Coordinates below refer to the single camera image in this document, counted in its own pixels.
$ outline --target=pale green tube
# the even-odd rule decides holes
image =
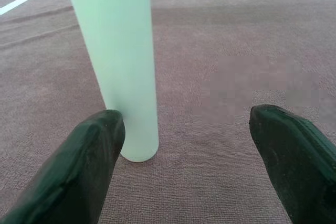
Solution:
[[[150,0],[71,0],[107,109],[126,129],[121,154],[133,162],[159,147]]]

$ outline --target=table surface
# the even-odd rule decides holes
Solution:
[[[1,17],[0,216],[104,109],[73,11],[29,0]],[[249,110],[285,107],[336,142],[335,13],[336,0],[152,0],[160,149],[118,160],[99,223],[290,223]]]

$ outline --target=white cylinder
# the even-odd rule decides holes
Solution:
[[[150,0],[71,0],[107,109],[124,117],[121,154],[133,162],[158,150]]]

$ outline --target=mauve cloth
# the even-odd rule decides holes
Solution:
[[[104,109],[73,11],[29,0],[1,17],[0,216]],[[99,223],[290,223],[249,111],[283,106],[336,142],[335,13],[335,0],[152,0],[160,148],[119,158]]]

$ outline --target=small white cylinder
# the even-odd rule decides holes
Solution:
[[[71,0],[107,109],[126,129],[121,155],[145,161],[159,146],[150,0]]]

